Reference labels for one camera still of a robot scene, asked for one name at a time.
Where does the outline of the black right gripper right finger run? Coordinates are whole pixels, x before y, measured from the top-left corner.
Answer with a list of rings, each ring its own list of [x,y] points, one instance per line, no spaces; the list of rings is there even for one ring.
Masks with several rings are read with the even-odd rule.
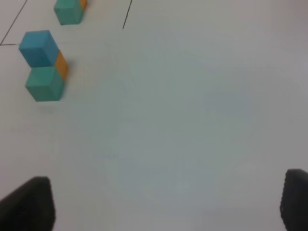
[[[308,173],[289,169],[285,174],[280,215],[287,231],[308,229]]]

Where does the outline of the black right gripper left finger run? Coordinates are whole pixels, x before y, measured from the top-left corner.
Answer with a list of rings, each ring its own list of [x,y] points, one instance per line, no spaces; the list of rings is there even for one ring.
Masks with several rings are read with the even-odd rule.
[[[2,231],[51,231],[55,205],[48,177],[33,177],[0,201]]]

